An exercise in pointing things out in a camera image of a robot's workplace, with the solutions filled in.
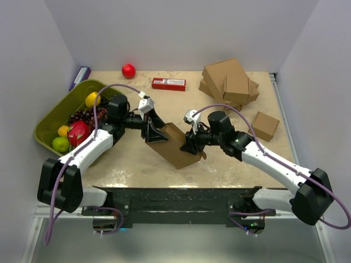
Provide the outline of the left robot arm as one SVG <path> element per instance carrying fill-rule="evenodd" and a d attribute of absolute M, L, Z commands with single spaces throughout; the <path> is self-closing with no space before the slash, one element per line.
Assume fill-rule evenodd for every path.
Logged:
<path fill-rule="evenodd" d="M 72 213 L 78 207 L 94 207 L 101 215 L 112 212 L 114 205 L 107 192 L 97 187 L 83 187 L 82 175 L 105 151 L 112 148 L 126 129 L 138 129 L 145 142 L 166 141 L 160 131 L 165 123 L 156 114 L 154 101 L 144 96 L 138 113 L 130 111 L 125 95 L 115 95 L 102 116 L 98 130 L 70 153 L 59 159 L 47 159 L 42 166 L 37 199 Z"/>

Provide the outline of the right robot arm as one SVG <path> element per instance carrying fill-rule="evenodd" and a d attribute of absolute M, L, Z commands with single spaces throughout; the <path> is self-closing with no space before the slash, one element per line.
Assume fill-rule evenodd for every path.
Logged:
<path fill-rule="evenodd" d="M 209 126 L 201 122 L 196 110 L 188 110 L 184 122 L 191 125 L 181 151 L 196 155 L 205 146 L 219 146 L 240 162 L 250 164 L 284 185 L 283 190 L 259 188 L 238 207 L 239 214 L 257 215 L 262 210 L 292 212 L 307 225 L 315 225 L 332 204 L 331 184 L 327 173 L 296 165 L 262 146 L 250 134 L 235 130 L 223 111 L 207 117 Z"/>

